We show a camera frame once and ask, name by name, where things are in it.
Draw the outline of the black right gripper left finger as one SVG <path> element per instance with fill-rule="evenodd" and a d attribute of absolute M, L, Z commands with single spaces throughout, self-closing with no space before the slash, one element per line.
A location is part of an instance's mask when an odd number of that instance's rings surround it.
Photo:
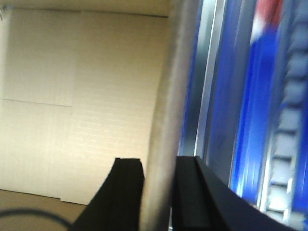
<path fill-rule="evenodd" d="M 137 231 L 143 183 L 139 159 L 116 158 L 106 180 L 72 224 L 72 230 Z"/>

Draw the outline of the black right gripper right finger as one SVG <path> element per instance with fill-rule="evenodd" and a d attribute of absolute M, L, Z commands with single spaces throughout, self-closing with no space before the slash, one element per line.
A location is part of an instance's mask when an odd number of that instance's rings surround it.
<path fill-rule="evenodd" d="M 265 212 L 236 195 L 199 157 L 176 160 L 175 231 L 306 231 L 308 214 L 291 211 L 291 167 L 274 160 Z"/>

